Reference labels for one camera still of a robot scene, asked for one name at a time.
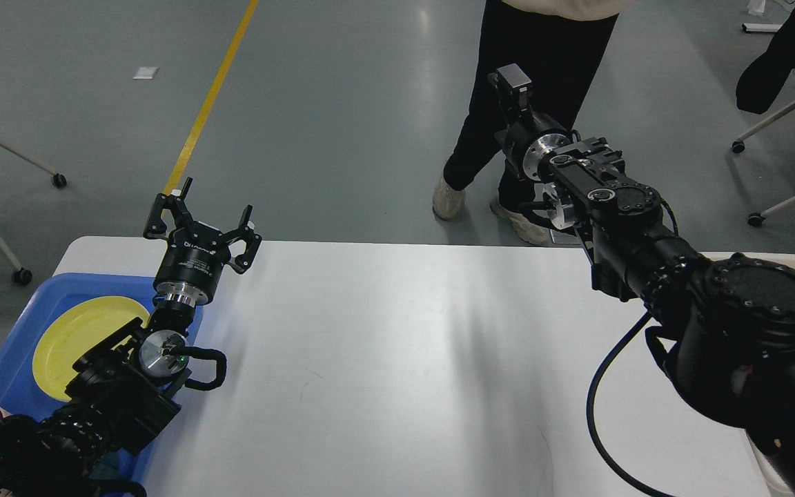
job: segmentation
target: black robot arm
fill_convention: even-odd
[[[227,233],[193,220],[184,202],[190,183],[178,195],[155,196],[143,232],[168,240],[148,324],[135,318],[85,352],[72,366],[70,402],[49,418],[0,421],[0,489],[18,497],[99,497],[108,491],[145,496],[136,482],[95,479],[95,467],[107,453],[125,449],[136,456],[145,449],[179,413],[173,396],[180,388],[207,391],[223,384],[224,353],[188,346],[187,328],[195,308],[213,299],[224,265],[245,273],[262,237],[249,226],[249,205]],[[170,233],[164,210],[173,215]],[[231,257],[229,245],[238,240],[245,251]],[[215,377],[189,378],[190,358],[215,362]]]
[[[572,133],[528,105],[505,104],[505,95],[532,91],[518,73],[508,66],[490,81],[505,116],[516,116],[496,136],[506,167],[545,184],[524,216],[576,233],[593,289],[623,302],[638,297],[660,322],[647,344],[676,392],[708,418],[747,430],[795,491],[795,270],[695,251],[663,224],[656,189],[626,176],[606,139],[571,142]],[[662,339],[674,342],[669,351]]]

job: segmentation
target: leg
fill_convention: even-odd
[[[512,51],[518,47],[516,18],[519,12],[501,0],[488,0],[484,7],[468,115],[453,153],[444,166],[444,179],[455,190],[463,190],[470,185],[474,176],[500,150],[493,135],[504,129],[505,122],[498,107],[498,99],[495,98],[495,90],[487,82],[487,75],[501,66],[516,62]]]
[[[750,138],[751,136],[755,135],[755,133],[759,133],[764,127],[774,123],[776,120],[781,119],[781,117],[786,116],[791,110],[795,109],[795,100],[791,101],[791,103],[782,107],[781,110],[777,111],[777,113],[772,114],[766,119],[761,120],[760,122],[756,123],[754,127],[748,129],[741,136],[735,139],[736,144],[740,144],[741,142],[745,141],[745,139]]]
[[[617,18],[588,22],[555,16],[527,19],[520,31],[523,38],[520,43],[536,49],[524,50],[518,65],[533,81],[534,109],[548,113],[566,129],[572,129]],[[550,50],[555,46],[561,50]],[[532,184],[520,182],[507,170],[502,174],[499,202],[507,210],[516,212],[520,202],[532,201],[534,196]]]

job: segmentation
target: person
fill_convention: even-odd
[[[506,124],[487,75],[517,64],[533,81],[533,109],[572,129],[618,13],[631,1],[487,0],[468,116],[433,194],[436,216],[442,220],[457,216],[464,189],[501,150],[494,135]],[[506,170],[489,207],[511,223],[521,240],[542,245],[548,230],[518,212],[518,204],[534,196],[532,183],[521,182]]]

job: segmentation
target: black jacket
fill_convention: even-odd
[[[761,114],[774,103],[795,68],[795,8],[772,38],[769,48],[738,79],[738,109]]]

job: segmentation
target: black cable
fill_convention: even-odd
[[[612,350],[606,355],[606,358],[603,359],[603,362],[600,363],[600,367],[597,368],[597,372],[593,374],[593,378],[591,380],[591,386],[587,389],[587,403],[585,405],[585,416],[587,418],[587,432],[591,435],[591,441],[593,441],[593,446],[597,449],[597,452],[600,453],[600,457],[606,462],[606,465],[609,465],[609,468],[612,469],[619,475],[622,480],[627,481],[631,487],[636,488],[638,491],[642,491],[644,494],[652,495],[653,497],[672,497],[671,494],[665,494],[663,491],[658,491],[649,485],[644,484],[643,482],[639,481],[637,478],[631,477],[631,475],[625,471],[612,456],[609,455],[609,452],[606,451],[606,447],[603,447],[603,442],[600,441],[600,435],[597,434],[597,426],[596,423],[593,421],[593,400],[597,396],[597,387],[600,386],[600,380],[603,378],[603,374],[609,368],[609,365],[612,364],[612,361],[615,360],[616,356],[622,351],[622,349],[627,346],[628,342],[631,342],[631,339],[636,336],[637,333],[640,333],[640,330],[643,330],[643,327],[646,323],[649,323],[649,319],[652,317],[649,315],[649,312],[643,314],[639,321],[628,331],[625,336],[622,336],[622,339],[616,343]]]
[[[665,207],[665,210],[668,211],[668,216],[671,217],[671,223],[674,226],[674,236],[679,236],[679,226],[676,226],[676,217],[673,215],[671,205],[668,204],[668,201],[662,199],[662,206]]]

